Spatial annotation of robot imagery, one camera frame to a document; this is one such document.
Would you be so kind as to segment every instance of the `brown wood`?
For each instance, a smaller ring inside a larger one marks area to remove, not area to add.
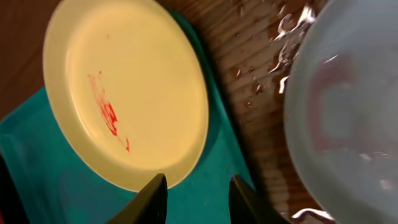
[[[283,217],[301,223],[302,219],[289,217],[303,208],[320,207],[296,174],[285,143],[283,120],[289,115],[283,111],[283,95],[278,89],[290,63],[281,64],[274,73],[269,71],[277,65],[277,56],[290,38],[270,41],[278,34],[280,20],[291,13],[292,23],[286,25],[295,26],[307,1],[159,1],[181,13],[203,37],[249,162],[260,177],[261,186],[257,187]],[[44,34],[57,4],[58,0],[0,1],[0,119],[43,85]],[[319,12],[325,1],[309,4]],[[319,222],[310,218],[307,223]]]

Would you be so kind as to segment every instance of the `red sauce streak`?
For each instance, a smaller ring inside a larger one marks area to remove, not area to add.
[[[102,72],[98,74],[98,80],[101,83],[101,75]],[[116,113],[113,110],[111,103],[105,98],[105,89],[101,86],[101,89],[98,88],[96,83],[96,77],[90,74],[87,74],[88,79],[90,80],[91,87],[93,89],[95,100],[101,110],[101,115],[104,118],[105,124],[111,131],[111,133],[118,138],[118,141],[126,148],[127,151],[130,152],[130,142],[126,137],[126,142],[122,141],[118,136],[118,129],[116,127],[116,123],[118,122],[118,118],[116,117]]]

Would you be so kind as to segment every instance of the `plate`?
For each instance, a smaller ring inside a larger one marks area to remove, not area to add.
[[[335,0],[306,36],[285,133],[308,191],[340,223],[398,223],[394,0]]]
[[[137,192],[158,173],[170,188],[193,170],[208,131],[205,81],[185,34],[156,2],[61,2],[43,61],[57,123],[98,175]]]

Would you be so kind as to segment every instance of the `green tray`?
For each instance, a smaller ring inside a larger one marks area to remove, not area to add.
[[[170,13],[190,39],[205,74],[210,126],[196,168],[169,190],[167,223],[230,223],[231,177],[239,174],[252,182],[200,41],[183,17]],[[80,160],[59,129],[44,88],[2,121],[0,148],[32,224],[104,223],[135,196]]]

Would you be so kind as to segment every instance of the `wooden table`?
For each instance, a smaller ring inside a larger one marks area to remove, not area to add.
[[[280,215],[295,223],[303,220],[291,218],[299,210],[320,209],[290,161],[283,125],[289,115],[283,111],[283,91],[279,93],[300,43],[289,41],[301,39],[311,23],[297,26],[303,8],[317,14],[326,0],[307,1],[159,0],[187,18],[203,38],[256,187]],[[0,1],[0,119],[44,84],[43,39],[57,4],[58,0]],[[288,32],[281,34],[278,26],[283,18],[280,28]],[[289,32],[294,27],[295,34]],[[282,51],[285,55],[280,54],[283,46],[290,48]],[[325,222],[307,218],[306,223]]]

